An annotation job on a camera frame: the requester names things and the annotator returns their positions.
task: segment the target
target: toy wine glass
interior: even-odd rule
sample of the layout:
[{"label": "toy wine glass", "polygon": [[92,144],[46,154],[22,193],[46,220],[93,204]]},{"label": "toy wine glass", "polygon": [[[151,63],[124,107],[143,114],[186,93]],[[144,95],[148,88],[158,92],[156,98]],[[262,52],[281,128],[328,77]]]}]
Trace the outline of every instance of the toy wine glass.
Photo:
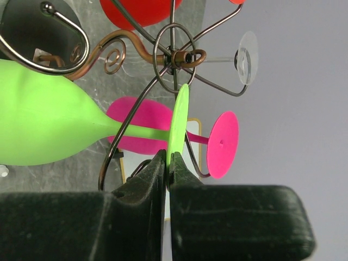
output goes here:
[{"label": "toy wine glass", "polygon": [[[113,102],[107,115],[116,121],[123,121],[136,101],[135,97],[121,97]],[[154,129],[169,130],[172,111],[165,105],[151,100],[144,100],[136,111],[131,124]],[[237,152],[239,127],[235,114],[227,111],[217,119],[209,138],[188,132],[190,141],[207,145],[207,166],[214,178],[223,177],[232,165]],[[163,140],[122,137],[119,148],[138,154],[153,155],[167,148]]]},{"label": "toy wine glass", "polygon": [[[72,156],[97,140],[115,135],[121,123],[108,117],[75,83],[63,76],[34,72],[0,60],[0,162],[40,165]],[[169,142],[182,153],[188,117],[189,87],[183,85],[169,130],[129,126],[127,136]]]}]

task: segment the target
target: pink wine glass base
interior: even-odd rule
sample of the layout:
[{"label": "pink wine glass base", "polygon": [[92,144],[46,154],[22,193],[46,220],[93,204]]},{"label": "pink wine glass base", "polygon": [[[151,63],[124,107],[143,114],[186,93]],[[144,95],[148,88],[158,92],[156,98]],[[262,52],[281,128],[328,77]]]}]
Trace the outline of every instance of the pink wine glass base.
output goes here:
[{"label": "pink wine glass base", "polygon": [[231,167],[237,152],[239,126],[236,115],[227,111],[217,119],[207,147],[207,167],[213,178],[222,178]]}]

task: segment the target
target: wire hook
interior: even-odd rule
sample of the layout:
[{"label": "wire hook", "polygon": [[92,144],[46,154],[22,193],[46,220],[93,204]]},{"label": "wire hook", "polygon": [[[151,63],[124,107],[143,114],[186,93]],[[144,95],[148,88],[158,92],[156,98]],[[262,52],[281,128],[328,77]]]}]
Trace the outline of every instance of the wire hook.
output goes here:
[{"label": "wire hook", "polygon": [[81,68],[87,61],[89,52],[90,52],[90,44],[88,37],[86,33],[78,27],[75,23],[70,21],[67,17],[65,17],[63,14],[58,12],[54,5],[50,2],[42,2],[40,4],[41,12],[44,15],[52,16],[59,22],[61,22],[63,25],[70,28],[72,31],[77,33],[81,39],[81,42],[84,45],[84,51],[83,54],[79,57],[79,60],[73,65],[73,66],[63,66],[60,68],[51,68],[47,66],[42,66],[40,64],[37,64],[33,61],[28,60],[27,58],[20,55],[18,52],[16,52],[7,42],[6,40],[0,35],[0,50],[6,54],[11,60],[16,61],[20,63],[21,65],[34,70],[36,72],[41,72],[44,74],[50,74],[50,75],[66,75],[70,73],[74,73],[79,68]]}]

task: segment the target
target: green wine glass base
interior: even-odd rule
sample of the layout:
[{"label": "green wine glass base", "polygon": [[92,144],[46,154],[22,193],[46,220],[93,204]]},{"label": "green wine glass base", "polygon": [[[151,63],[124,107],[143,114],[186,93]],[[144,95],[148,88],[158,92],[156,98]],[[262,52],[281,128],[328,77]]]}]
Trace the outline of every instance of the green wine glass base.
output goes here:
[{"label": "green wine glass base", "polygon": [[169,169],[171,155],[174,152],[183,153],[187,118],[189,113],[189,86],[181,86],[176,99],[172,122],[169,130],[168,150],[167,150],[167,169]]}]

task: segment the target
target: copper spiral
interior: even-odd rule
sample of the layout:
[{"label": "copper spiral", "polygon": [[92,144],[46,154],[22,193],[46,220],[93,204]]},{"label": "copper spiral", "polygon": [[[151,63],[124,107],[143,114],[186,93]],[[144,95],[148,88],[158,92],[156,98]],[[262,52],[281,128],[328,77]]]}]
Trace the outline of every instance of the copper spiral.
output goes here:
[{"label": "copper spiral", "polygon": [[[119,49],[114,48],[114,49],[112,49],[108,53],[108,55],[107,55],[107,57],[105,59],[105,63],[104,63],[104,71],[107,74],[114,74],[114,73],[116,73],[121,68],[121,66],[122,66],[122,64],[123,64],[123,62],[125,61],[125,58],[126,58],[126,45],[125,45],[125,42],[123,42],[120,39],[116,39],[115,42],[121,43],[121,45],[122,45],[122,52],[120,52]],[[112,61],[109,61],[110,57],[114,53],[116,53],[115,59],[112,60]],[[118,65],[113,70],[109,71],[109,68],[111,68],[112,66],[114,66],[117,63],[118,63]]]}]

